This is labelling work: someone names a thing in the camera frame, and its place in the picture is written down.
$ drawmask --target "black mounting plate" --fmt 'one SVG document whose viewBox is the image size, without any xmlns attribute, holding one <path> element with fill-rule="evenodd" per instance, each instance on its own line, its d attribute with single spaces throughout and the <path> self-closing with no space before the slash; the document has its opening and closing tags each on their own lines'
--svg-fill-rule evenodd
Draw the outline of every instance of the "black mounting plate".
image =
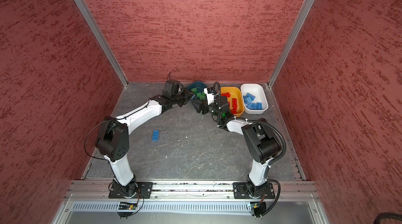
<svg viewBox="0 0 402 224">
<path fill-rule="evenodd" d="M 272 183 L 266 182 L 267 188 L 264 189 L 264 195 L 266 199 L 275 199 L 275 193 L 273 191 Z M 235 182 L 233 183 L 233 194 L 235 199 L 252 199 L 246 192 L 245 182 Z"/>
<path fill-rule="evenodd" d="M 139 188 L 139 191 L 141 192 L 142 196 L 144 199 L 149 199 L 151 196 L 152 192 L 152 182 L 138 182 L 137 181 L 137 186 Z M 124 198 L 121 194 L 118 193 L 117 186 L 112 184 L 112 188 L 110 189 L 109 192 L 109 199 L 127 199 Z"/>
</svg>

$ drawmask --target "red patterned wallpaper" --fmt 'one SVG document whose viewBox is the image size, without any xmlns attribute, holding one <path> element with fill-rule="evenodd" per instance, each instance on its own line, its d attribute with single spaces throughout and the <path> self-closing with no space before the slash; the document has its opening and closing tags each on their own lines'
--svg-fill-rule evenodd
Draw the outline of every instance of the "red patterned wallpaper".
<svg viewBox="0 0 402 224">
<path fill-rule="evenodd" d="M 85 0 L 129 81 L 266 82 L 303 0 Z"/>
<path fill-rule="evenodd" d="M 315 0 L 274 92 L 331 223 L 402 213 L 402 0 Z"/>
<path fill-rule="evenodd" d="M 0 0 L 0 17 L 0 222 L 49 223 L 123 86 L 73 0 Z"/>
</svg>

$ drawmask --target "robotic arm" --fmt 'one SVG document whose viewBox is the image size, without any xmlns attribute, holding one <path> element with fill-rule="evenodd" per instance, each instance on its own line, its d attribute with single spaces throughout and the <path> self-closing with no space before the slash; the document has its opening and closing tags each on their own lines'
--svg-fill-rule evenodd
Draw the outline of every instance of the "robotic arm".
<svg viewBox="0 0 402 224">
<path fill-rule="evenodd" d="M 271 164 L 281 158 L 286 145 L 282 135 L 263 118 L 248 120 L 234 116 L 229 110 L 225 96 L 214 87 L 204 90 L 207 101 L 193 101 L 198 113 L 211 113 L 218 117 L 218 127 L 242 134 L 253 157 L 253 165 L 247 178 L 246 192 L 252 198 L 259 198 L 267 187 L 267 173 Z M 114 174 L 113 185 L 125 198 L 137 197 L 135 175 L 130 169 L 127 152 L 129 134 L 149 119 L 171 109 L 173 105 L 183 106 L 194 96 L 179 81 L 166 81 L 162 95 L 156 95 L 143 106 L 117 118 L 106 117 L 100 126 L 95 146 L 109 162 Z"/>
</svg>

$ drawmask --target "yellow bin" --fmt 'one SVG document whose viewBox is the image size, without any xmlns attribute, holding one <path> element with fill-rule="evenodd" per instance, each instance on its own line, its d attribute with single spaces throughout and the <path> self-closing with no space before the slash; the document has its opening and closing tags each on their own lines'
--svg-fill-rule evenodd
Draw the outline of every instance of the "yellow bin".
<svg viewBox="0 0 402 224">
<path fill-rule="evenodd" d="M 232 99 L 236 98 L 237 99 L 237 109 L 236 109 L 236 114 L 234 114 L 236 117 L 241 116 L 244 112 L 244 102 L 243 102 L 243 96 L 242 92 L 238 87 L 221 87 L 221 94 L 223 93 L 230 93 L 230 97 L 228 97 L 228 102 L 230 103 L 230 109 L 233 109 L 233 102 Z"/>
</svg>

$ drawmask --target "white plastic container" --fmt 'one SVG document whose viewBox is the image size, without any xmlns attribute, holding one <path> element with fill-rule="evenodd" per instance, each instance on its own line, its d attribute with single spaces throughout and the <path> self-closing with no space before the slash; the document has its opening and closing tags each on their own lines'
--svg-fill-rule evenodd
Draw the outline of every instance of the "white plastic container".
<svg viewBox="0 0 402 224">
<path fill-rule="evenodd" d="M 244 112 L 247 114 L 262 114 L 264 111 L 268 109 L 268 102 L 267 97 L 265 96 L 264 88 L 259 84 L 243 84 L 240 87 L 240 91 L 242 92 L 242 96 L 247 95 L 250 93 L 251 95 L 255 96 L 253 102 L 260 102 L 263 106 L 262 110 L 250 110 L 244 105 Z"/>
</svg>

